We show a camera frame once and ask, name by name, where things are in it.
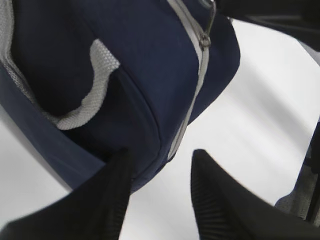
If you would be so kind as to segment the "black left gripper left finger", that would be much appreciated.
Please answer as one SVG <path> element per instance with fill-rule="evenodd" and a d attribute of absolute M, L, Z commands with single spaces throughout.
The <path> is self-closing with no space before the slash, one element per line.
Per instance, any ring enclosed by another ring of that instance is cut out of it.
<path fill-rule="evenodd" d="M 113 155 L 94 176 L 57 202 L 8 222 L 2 240 L 117 240 L 129 204 L 133 161 Z"/>

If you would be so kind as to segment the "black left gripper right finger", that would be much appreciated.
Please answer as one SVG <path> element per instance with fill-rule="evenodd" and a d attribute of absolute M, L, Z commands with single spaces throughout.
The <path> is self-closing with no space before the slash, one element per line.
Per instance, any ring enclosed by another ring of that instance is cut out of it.
<path fill-rule="evenodd" d="M 201 240 L 318 240 L 320 229 L 269 205 L 203 149 L 192 155 L 190 192 Z"/>

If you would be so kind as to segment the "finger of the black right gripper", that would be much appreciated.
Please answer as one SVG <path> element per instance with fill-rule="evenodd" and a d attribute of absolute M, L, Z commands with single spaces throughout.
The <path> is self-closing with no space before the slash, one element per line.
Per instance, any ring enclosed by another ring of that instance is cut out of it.
<path fill-rule="evenodd" d="M 320 50 L 318 0 L 218 0 L 216 4 L 227 17 L 279 31 Z"/>

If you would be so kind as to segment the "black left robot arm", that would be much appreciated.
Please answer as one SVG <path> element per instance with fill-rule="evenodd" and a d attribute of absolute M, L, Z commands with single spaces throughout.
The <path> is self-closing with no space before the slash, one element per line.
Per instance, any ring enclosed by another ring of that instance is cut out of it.
<path fill-rule="evenodd" d="M 315 130 L 293 191 L 270 206 L 203 149 L 193 152 L 190 193 L 202 240 L 317 240 L 320 237 L 320 131 Z M 3 240 L 117 240 L 127 211 L 132 158 L 113 155 L 69 195 L 11 221 Z"/>

